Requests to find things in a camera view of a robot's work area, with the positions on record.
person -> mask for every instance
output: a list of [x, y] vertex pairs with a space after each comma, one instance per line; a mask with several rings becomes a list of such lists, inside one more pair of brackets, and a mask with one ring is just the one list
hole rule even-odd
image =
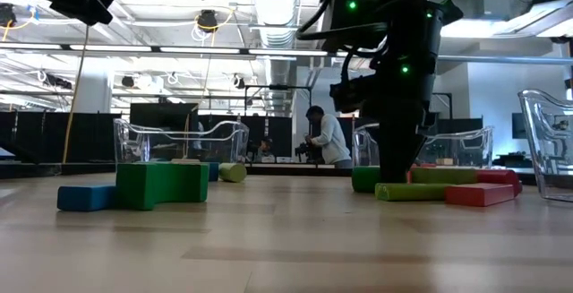
[[306, 135], [304, 139], [313, 146], [322, 148], [324, 162], [334, 164], [334, 168], [352, 168], [350, 150], [346, 147], [339, 121], [333, 115], [324, 114], [324, 110], [319, 106], [308, 108], [306, 118], [311, 123], [321, 124], [320, 136], [312, 138]]
[[272, 139], [268, 136], [263, 137], [261, 140], [261, 146], [259, 146], [257, 155], [255, 157], [255, 162], [263, 162], [263, 161], [268, 162], [270, 160], [274, 161], [275, 156], [270, 151], [271, 147], [272, 147]]

dark hair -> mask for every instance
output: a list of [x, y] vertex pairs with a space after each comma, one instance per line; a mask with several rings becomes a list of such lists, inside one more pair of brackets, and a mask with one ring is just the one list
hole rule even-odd
[[324, 115], [324, 110], [320, 106], [311, 106], [306, 111], [306, 117], [310, 117], [312, 114]]

blue block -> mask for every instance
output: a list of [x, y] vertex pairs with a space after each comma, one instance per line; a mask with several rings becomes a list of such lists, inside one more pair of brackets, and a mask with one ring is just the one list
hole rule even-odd
[[209, 182], [218, 181], [218, 163], [209, 162]]
[[114, 185], [60, 186], [57, 209], [62, 211], [98, 211], [112, 207]]

clear plastic bin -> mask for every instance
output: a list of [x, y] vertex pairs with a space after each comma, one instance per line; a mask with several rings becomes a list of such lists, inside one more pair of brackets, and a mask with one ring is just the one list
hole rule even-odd
[[[356, 128], [354, 134], [355, 166], [378, 166], [378, 143], [371, 137], [378, 124]], [[477, 131], [429, 136], [420, 150], [416, 163], [456, 167], [492, 167], [493, 128]]]
[[198, 159], [204, 162], [244, 162], [249, 128], [240, 122], [220, 122], [207, 132], [177, 132], [114, 120], [115, 162]]
[[539, 90], [519, 93], [542, 198], [573, 202], [573, 101]]

wooden floor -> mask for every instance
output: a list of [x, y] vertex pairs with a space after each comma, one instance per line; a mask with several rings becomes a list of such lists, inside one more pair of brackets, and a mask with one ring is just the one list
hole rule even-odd
[[59, 185], [4, 180], [0, 292], [573, 292], [573, 204], [528, 187], [487, 209], [383, 203], [346, 178], [249, 177], [202, 204], [58, 212]]

